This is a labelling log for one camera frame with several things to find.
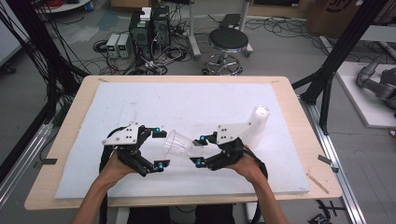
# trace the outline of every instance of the black robotic finger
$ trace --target black robotic finger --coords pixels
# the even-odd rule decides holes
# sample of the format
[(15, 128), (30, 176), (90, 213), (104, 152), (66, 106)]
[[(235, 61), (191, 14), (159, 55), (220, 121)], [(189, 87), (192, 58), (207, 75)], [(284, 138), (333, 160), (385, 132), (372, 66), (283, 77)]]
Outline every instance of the black robotic finger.
[(136, 172), (138, 172), (142, 176), (146, 176), (147, 173), (149, 172), (148, 169), (143, 166), (139, 161), (137, 161), (135, 158), (131, 157), (131, 154), (127, 150), (119, 150), (117, 152), (119, 160), (122, 161), (125, 165), (131, 167), (134, 169)]

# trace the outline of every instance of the cardboard box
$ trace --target cardboard box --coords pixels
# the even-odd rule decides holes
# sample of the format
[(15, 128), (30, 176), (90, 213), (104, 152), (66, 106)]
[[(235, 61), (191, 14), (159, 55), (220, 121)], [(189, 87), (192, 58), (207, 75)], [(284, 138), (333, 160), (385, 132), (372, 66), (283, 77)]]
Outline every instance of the cardboard box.
[(117, 8), (155, 7), (161, 0), (111, 0), (111, 6)]
[(359, 8), (360, 5), (357, 5), (356, 1), (316, 1), (308, 12), (306, 29), (313, 35), (339, 37)]
[(303, 13), (307, 13), (314, 6), (315, 2), (316, 2), (315, 0), (300, 0), (300, 2), (298, 4), (298, 8)]

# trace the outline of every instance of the wire bundle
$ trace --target wire bundle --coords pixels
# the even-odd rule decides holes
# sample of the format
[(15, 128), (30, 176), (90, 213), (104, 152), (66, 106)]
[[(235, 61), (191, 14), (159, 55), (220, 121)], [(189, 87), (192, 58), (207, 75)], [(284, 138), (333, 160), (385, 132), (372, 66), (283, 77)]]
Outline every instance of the wire bundle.
[[(274, 35), (280, 37), (303, 37), (306, 39), (311, 39), (312, 44), (315, 48), (320, 49), (323, 54), (329, 55), (326, 47), (323, 46), (321, 41), (319, 40), (318, 36), (309, 34), (305, 28), (305, 22), (294, 20), (291, 18), (285, 17), (271, 17), (264, 20), (249, 20), (246, 22), (246, 28), (250, 30), (256, 30), (259, 28), (264, 28), (266, 31), (273, 33)], [(337, 43), (337, 39), (335, 38), (328, 38), (329, 42), (334, 46)], [(364, 47), (369, 49), (372, 53), (375, 54), (385, 54), (383, 57), (385, 60), (382, 63), (396, 63), (388, 54), (378, 46), (377, 42), (366, 42), (362, 41)], [(347, 59), (353, 62), (370, 62), (372, 61), (375, 56), (358, 56), (356, 54), (350, 53), (347, 56)]]

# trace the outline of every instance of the electronic equipment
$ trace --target electronic equipment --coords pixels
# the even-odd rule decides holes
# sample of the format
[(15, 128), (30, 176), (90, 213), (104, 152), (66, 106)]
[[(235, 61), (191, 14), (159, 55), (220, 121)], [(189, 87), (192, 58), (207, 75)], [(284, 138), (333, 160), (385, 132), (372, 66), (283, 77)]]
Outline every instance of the electronic equipment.
[(118, 58), (119, 49), (117, 48), (117, 43), (119, 42), (120, 35), (111, 35), (106, 43), (107, 55), (109, 58)]
[(119, 48), (119, 54), (121, 58), (129, 58), (132, 52), (131, 37), (126, 34), (120, 35), (117, 47)]
[(159, 47), (159, 49), (169, 47), (171, 45), (171, 36), (169, 31), (169, 7), (155, 7), (152, 20), (154, 23), (157, 47)]
[(152, 61), (151, 43), (153, 33), (151, 21), (141, 21), (140, 13), (134, 13), (129, 25), (129, 33), (133, 42), (132, 47), (135, 57), (139, 60), (143, 57), (147, 61)]
[(151, 7), (142, 7), (142, 12), (140, 13), (141, 21), (151, 20)]

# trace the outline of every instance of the metal rail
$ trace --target metal rail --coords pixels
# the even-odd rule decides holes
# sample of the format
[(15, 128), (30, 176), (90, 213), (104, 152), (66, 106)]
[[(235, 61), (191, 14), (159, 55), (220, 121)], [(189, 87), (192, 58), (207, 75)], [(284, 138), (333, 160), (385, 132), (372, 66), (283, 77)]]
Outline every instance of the metal rail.
[(318, 140), (322, 145), (326, 157), (332, 161), (332, 166), (334, 168), (338, 168), (338, 172), (335, 173), (335, 176), (340, 183), (341, 189), (343, 191), (342, 198), (351, 222), (354, 224), (366, 223), (361, 208), (359, 207), (358, 201), (356, 200), (353, 193), (352, 187), (350, 187), (349, 182), (347, 181), (347, 176), (345, 175), (341, 162), (338, 159), (337, 152), (332, 145), (332, 140), (330, 139), (329, 135), (323, 132), (319, 125), (320, 112), (315, 105), (309, 105), (306, 102), (302, 102), (302, 104), (305, 104), (309, 112), (309, 116), (313, 122), (314, 131), (317, 134)]

